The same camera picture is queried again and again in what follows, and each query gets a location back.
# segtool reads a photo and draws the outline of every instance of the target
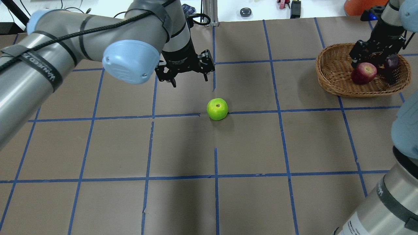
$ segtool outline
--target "table surface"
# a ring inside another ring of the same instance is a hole
[[[0,235],[331,234],[395,164],[391,124],[418,90],[340,98],[315,58],[367,40],[358,17],[193,27],[216,72],[130,85],[82,61],[0,152]],[[1,36],[0,48],[25,35]],[[212,121],[207,102],[229,115]]]

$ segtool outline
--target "green apple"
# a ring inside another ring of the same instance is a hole
[[[209,101],[206,111],[211,119],[218,121],[227,116],[228,105],[222,98],[215,98]]]

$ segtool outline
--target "woven basket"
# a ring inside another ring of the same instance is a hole
[[[354,43],[335,44],[326,47],[316,58],[316,73],[322,88],[331,94],[343,97],[374,97],[399,93],[411,83],[411,67],[399,56],[399,67],[393,71],[397,82],[389,85],[378,74],[366,85],[357,85],[351,80],[353,68],[349,55]]]

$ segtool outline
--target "robotic arm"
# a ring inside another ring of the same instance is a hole
[[[174,87],[182,72],[203,73],[207,80],[215,69],[211,54],[196,54],[190,36],[200,16],[186,18],[180,0],[134,0],[123,20],[60,9],[34,13],[28,36],[1,50],[0,149],[82,59],[101,61],[112,76],[132,84],[146,82],[154,70]]]
[[[367,61],[377,54],[378,64],[397,54],[408,44],[406,31],[418,32],[418,1],[390,0],[385,8],[375,7],[370,10],[378,22],[367,42],[357,41],[350,52],[352,66]],[[392,139],[395,147],[404,155],[418,159],[418,92],[416,92],[398,113],[398,119],[392,126]]]
[[[350,56],[354,68],[374,54],[379,54],[376,58],[377,64],[383,64],[388,56],[406,48],[410,41],[406,41],[406,31],[413,33],[418,31],[416,0],[390,0],[385,7],[373,7],[370,13],[377,17],[377,24],[370,39],[366,42],[357,41],[351,50]]]

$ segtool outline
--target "black wire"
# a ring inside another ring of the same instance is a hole
[[[26,12],[29,14],[29,16],[31,16],[31,14],[28,12],[28,10],[26,9],[25,5],[23,4],[22,0],[20,0],[20,2],[22,4],[23,8],[26,10]]]
[[[84,14],[84,11],[82,11],[82,10],[80,10],[78,8],[75,8],[75,7],[65,8],[64,10],[68,10],[68,9],[77,9],[77,10],[81,11]]]
[[[113,18],[116,18],[116,16],[118,16],[118,15],[120,15],[120,14],[123,14],[123,13],[126,13],[126,11],[119,12],[119,13],[118,13],[118,14],[116,14]]]
[[[200,1],[200,14],[203,14],[203,0]]]
[[[175,1],[176,0],[168,0],[167,2],[163,3],[163,7],[166,7],[166,6],[172,4]],[[70,38],[75,38],[75,37],[78,37],[78,36],[81,36],[81,35],[85,35],[85,34],[89,34],[89,33],[96,33],[96,32],[100,32],[100,31],[105,31],[105,30],[109,30],[109,29],[118,28],[118,27],[124,26],[126,24],[129,24],[131,22],[143,19],[143,18],[145,18],[147,16],[150,16],[152,14],[153,14],[152,12],[147,11],[145,13],[134,16],[134,17],[129,18],[127,20],[120,21],[120,22],[112,24],[112,25],[101,26],[101,27],[97,27],[97,28],[92,28],[92,29],[88,29],[88,30],[64,35],[64,36],[61,36],[59,38],[52,39],[52,40],[46,41],[44,43],[41,43],[41,44],[33,47],[32,50],[37,51],[37,50],[42,49],[42,48],[44,48],[46,46],[49,46],[51,44],[58,43],[58,42],[61,42],[61,41],[64,41],[64,40],[67,40],[67,39],[70,39]],[[14,63],[16,63],[18,61],[19,61],[19,59],[17,57],[14,57],[13,59],[5,62],[3,65],[0,66],[0,72],[7,69],[10,66],[12,66]]]
[[[206,18],[208,21],[206,23],[202,23],[202,22],[197,22],[197,21],[193,20],[193,22],[195,24],[202,25],[202,26],[206,26],[206,25],[209,25],[210,22],[211,22],[210,17],[208,15],[206,15],[206,14],[192,14],[192,15],[189,15],[188,18],[197,18],[197,17]]]
[[[10,16],[11,16],[11,17],[12,17],[12,19],[13,19],[13,23],[15,23],[15,18],[13,17],[12,13],[10,12],[10,9],[9,9],[9,8],[7,8],[7,10],[9,11]]]
[[[411,34],[411,37],[409,37],[408,41],[405,43],[405,46],[403,46],[403,49],[405,50],[406,46],[409,44],[409,42],[411,41],[412,37],[415,35],[415,33]]]

